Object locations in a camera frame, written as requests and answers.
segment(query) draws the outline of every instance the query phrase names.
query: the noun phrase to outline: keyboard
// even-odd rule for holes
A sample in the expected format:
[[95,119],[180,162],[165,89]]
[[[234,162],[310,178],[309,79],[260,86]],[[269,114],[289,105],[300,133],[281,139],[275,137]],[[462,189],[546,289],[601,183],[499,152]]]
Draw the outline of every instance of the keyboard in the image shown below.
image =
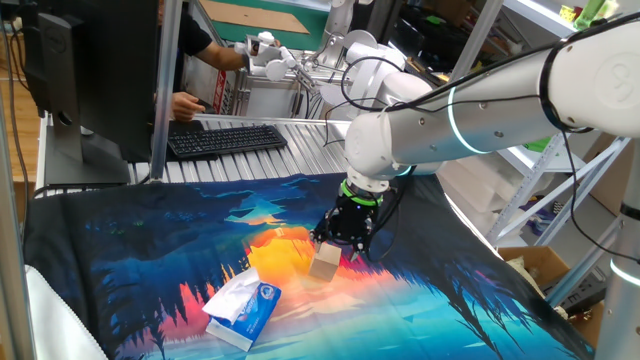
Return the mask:
[[222,155],[279,148],[286,145],[287,140],[273,125],[169,134],[169,146],[181,159],[200,155]]

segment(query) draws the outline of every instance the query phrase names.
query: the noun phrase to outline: tissue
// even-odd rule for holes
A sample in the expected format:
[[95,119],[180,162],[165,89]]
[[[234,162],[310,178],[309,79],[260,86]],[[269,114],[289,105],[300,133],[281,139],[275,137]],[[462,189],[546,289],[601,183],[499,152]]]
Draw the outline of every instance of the tissue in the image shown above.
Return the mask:
[[255,269],[235,276],[202,308],[211,315],[207,332],[249,351],[267,324],[280,294],[279,288],[260,281]]

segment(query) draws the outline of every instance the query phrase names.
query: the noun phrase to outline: blue tissue box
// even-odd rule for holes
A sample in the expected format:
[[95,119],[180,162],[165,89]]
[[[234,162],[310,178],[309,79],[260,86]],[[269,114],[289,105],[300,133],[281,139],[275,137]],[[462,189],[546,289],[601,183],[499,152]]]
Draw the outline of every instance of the blue tissue box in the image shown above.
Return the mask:
[[269,321],[281,293],[279,288],[271,284],[260,283],[233,324],[227,319],[211,316],[207,332],[244,351],[249,351]]

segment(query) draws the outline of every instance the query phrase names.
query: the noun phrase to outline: monitor stand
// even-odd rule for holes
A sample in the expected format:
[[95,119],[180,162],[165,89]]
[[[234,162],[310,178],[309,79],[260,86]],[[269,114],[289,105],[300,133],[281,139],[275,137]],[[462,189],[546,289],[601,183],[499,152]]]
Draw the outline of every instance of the monitor stand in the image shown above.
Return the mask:
[[81,159],[64,152],[65,140],[56,138],[53,126],[47,127],[44,165],[45,185],[77,187],[81,185],[105,187],[128,184],[131,181],[127,162],[122,160],[120,148],[97,134],[80,135]]
[[39,14],[42,52],[51,97],[53,126],[47,128],[45,185],[107,186],[130,182],[129,168],[118,147],[80,131],[75,43],[82,22]]

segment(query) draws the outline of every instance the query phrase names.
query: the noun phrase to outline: black cable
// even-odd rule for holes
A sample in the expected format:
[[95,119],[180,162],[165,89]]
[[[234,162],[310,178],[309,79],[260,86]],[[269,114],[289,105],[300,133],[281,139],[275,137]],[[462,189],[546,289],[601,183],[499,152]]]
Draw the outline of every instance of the black cable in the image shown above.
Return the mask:
[[597,241],[595,241],[584,230],[582,230],[580,225],[578,225],[578,221],[576,220],[576,216],[575,216],[576,197],[578,193],[578,175],[576,174],[576,167],[575,167],[575,164],[573,163],[573,157],[571,156],[571,147],[569,146],[569,139],[567,138],[567,133],[565,131],[562,131],[562,137],[564,138],[564,145],[567,149],[567,155],[569,156],[569,163],[571,164],[571,171],[573,176],[573,197],[571,198],[571,207],[570,207],[571,221],[573,222],[573,225],[575,225],[576,229],[578,229],[578,232],[582,234],[582,236],[587,238],[587,240],[591,241],[600,250],[608,254],[611,254],[613,256],[618,256],[624,259],[635,261],[638,265],[640,265],[640,258],[634,258],[633,256],[625,255],[625,254],[607,249],[606,247],[600,245]]
[[510,98],[497,98],[497,99],[483,99],[483,100],[460,100],[454,101],[451,104],[443,105],[437,109],[430,110],[424,108],[415,108],[416,111],[426,112],[426,113],[436,113],[442,111],[449,106],[460,105],[460,104],[480,104],[480,103],[490,103],[490,102],[501,102],[501,101],[514,101],[514,100],[522,100],[522,99],[532,99],[532,98],[540,98],[539,95],[522,95],[522,96],[514,96]]
[[[13,21],[10,21],[10,24],[11,24],[11,31],[13,32],[13,35],[11,36],[11,41],[13,41],[13,39],[15,38],[16,43],[18,44],[18,59],[20,60],[18,62],[18,65],[20,66],[20,70],[22,70],[22,73],[26,74],[24,71],[24,62],[22,61],[22,45],[20,45],[20,40],[18,39],[18,33],[22,30],[17,31],[15,26],[13,25]],[[11,48],[11,54],[12,56],[14,56],[13,62],[15,63],[16,62],[15,52],[13,51],[13,47]],[[16,71],[16,73],[18,73],[18,81],[20,81],[20,85],[22,85],[25,89],[27,89],[27,91],[29,91],[29,87],[22,82],[22,78],[20,77],[20,72]]]
[[376,262],[380,262],[382,261],[384,258],[387,257],[387,255],[389,255],[389,253],[391,253],[391,250],[393,250],[393,246],[396,244],[396,237],[398,236],[398,231],[400,230],[400,204],[398,204],[398,208],[395,211],[396,214],[396,228],[395,231],[393,232],[393,237],[391,238],[391,244],[389,244],[389,247],[387,248],[387,250],[385,250],[384,253],[382,253],[382,255],[380,255],[380,257],[378,257],[377,259],[371,259],[371,244],[369,244],[369,246],[366,246],[364,249],[364,254],[367,257],[367,260],[369,260],[369,262],[372,263],[376,263]]
[[[13,35],[11,35],[11,40],[9,40],[9,45],[11,45],[11,59],[13,60],[14,64],[17,64],[18,60],[16,59],[16,53],[13,51],[14,40],[16,40],[16,42],[18,43],[18,52],[21,52],[22,50],[20,50],[20,41],[18,40],[16,33],[13,33]],[[27,91],[30,91],[29,87],[22,81],[22,77],[20,76],[20,71],[16,71],[16,76],[18,77],[18,81],[20,82],[20,85],[22,85],[22,87],[25,88]]]
[[357,108],[357,109],[360,109],[360,110],[367,110],[367,111],[381,111],[381,110],[382,110],[382,108],[375,108],[376,110],[371,110],[371,109],[374,109],[374,108],[369,107],[369,106],[362,106],[362,105],[360,105],[360,104],[356,103],[356,100],[351,99],[351,98],[349,97],[349,95],[347,95],[347,90],[346,90],[346,89],[345,89],[345,87],[344,87],[344,83],[347,81],[347,75],[349,75],[349,71],[351,71],[351,69],[353,69],[353,67],[354,67],[356,64],[358,64],[358,63],[360,63],[360,62],[363,62],[363,61],[366,61],[366,60],[382,61],[382,62],[385,62],[385,63],[387,63],[387,64],[392,65],[393,67],[395,67],[396,69],[398,69],[398,71],[402,72],[402,69],[401,69],[398,65],[394,64],[392,61],[389,61],[389,60],[387,60],[387,59],[385,59],[385,58],[381,58],[381,57],[378,57],[378,56],[365,56],[365,57],[363,57],[363,58],[360,58],[360,59],[358,59],[358,60],[356,60],[356,61],[352,62],[352,63],[347,67],[347,69],[344,71],[344,73],[342,74],[342,80],[340,80],[340,91],[342,91],[342,96],[344,96],[344,98],[345,98],[345,99],[347,99],[347,102],[348,102],[351,106],[353,106],[353,107],[355,107],[355,108]]
[[[400,203],[402,202],[402,198],[404,197],[404,194],[407,191],[407,187],[409,185],[409,179],[411,178],[411,175],[413,175],[413,173],[416,171],[416,167],[417,166],[414,165],[409,169],[409,172],[406,175],[406,180],[404,181],[404,184],[398,188],[398,192],[396,194],[396,198],[393,201],[393,204],[389,205],[389,208],[385,212],[385,215],[381,216],[381,220],[378,221],[376,226],[373,228],[373,230],[371,231],[371,234],[369,235],[369,238],[367,239],[364,245],[364,253],[367,257],[367,260],[369,260],[370,262],[382,261],[382,259],[384,259],[387,255],[389,255],[389,253],[393,249],[393,246],[396,244],[396,237],[398,234],[398,230],[400,228]],[[389,222],[389,220],[391,219],[394,213],[397,216],[398,222],[396,224],[396,231],[394,232],[393,238],[391,239],[391,244],[389,244],[389,248],[387,248],[387,250],[378,259],[372,260],[370,250],[371,250],[371,243],[373,242],[373,238],[376,236],[376,234],[380,230],[382,230],[382,228],[387,224],[387,222]]]
[[[20,169],[22,170],[22,178],[24,179],[24,218],[23,222],[27,221],[27,214],[29,209],[29,175],[27,174],[27,166],[24,163],[24,157],[22,156],[22,149],[20,148],[20,137],[18,136],[18,124],[16,122],[16,107],[15,107],[15,94],[13,89],[13,71],[11,66],[11,54],[9,51],[9,39],[7,37],[7,29],[2,24],[2,41],[4,42],[4,51],[7,58],[7,71],[9,74],[9,108],[11,113],[11,127],[13,128],[13,140],[16,144],[16,153],[18,155],[18,161],[20,162]],[[21,239],[24,243],[24,226],[22,227]]]
[[309,105],[311,104],[311,100],[309,99],[309,90],[307,90],[307,89],[305,88],[305,89],[304,89],[304,91],[306,91],[306,92],[307,92],[307,96],[306,96],[306,98],[307,98],[307,111],[306,111],[306,113],[305,113],[305,117],[304,117],[304,118],[305,118],[305,119],[308,119],[308,118],[309,118],[309,115],[310,115],[310,113],[311,113],[311,108],[309,107]]
[[149,181],[149,179],[151,179],[151,173],[147,174],[147,176],[143,177],[142,180],[138,181],[136,185],[145,184]]
[[[355,100],[352,100],[352,101],[365,101],[365,100],[375,100],[375,101],[378,101],[378,102],[380,102],[380,103],[382,103],[384,105],[387,105],[384,102],[382,102],[382,101],[380,101],[380,100],[378,100],[377,98],[374,98],[374,97],[355,99]],[[335,141],[329,142],[329,113],[331,113],[333,110],[339,108],[340,106],[346,105],[347,103],[349,103],[349,100],[341,102],[340,104],[332,107],[331,109],[327,110],[326,113],[324,113],[324,131],[325,131],[325,136],[324,136],[324,145],[322,145],[322,147],[326,147],[327,145],[333,144],[335,142],[344,141],[344,140],[335,140]]]
[[311,119],[315,119],[320,110],[320,104],[322,104],[322,95],[316,94],[313,104],[311,104]]
[[396,197],[393,205],[390,205],[389,210],[387,211],[387,213],[382,216],[382,220],[378,221],[376,226],[373,228],[371,236],[374,236],[378,231],[382,230],[382,228],[387,224],[389,219],[391,219],[391,216],[396,211],[398,206],[400,206],[400,202],[402,201],[402,198],[404,197],[404,194],[405,194],[405,192],[407,190],[407,185],[409,183],[409,178],[411,178],[411,175],[413,175],[413,173],[416,171],[416,167],[417,167],[416,165],[413,165],[409,169],[409,172],[405,176],[405,178],[406,178],[405,183],[399,188],[398,196]]

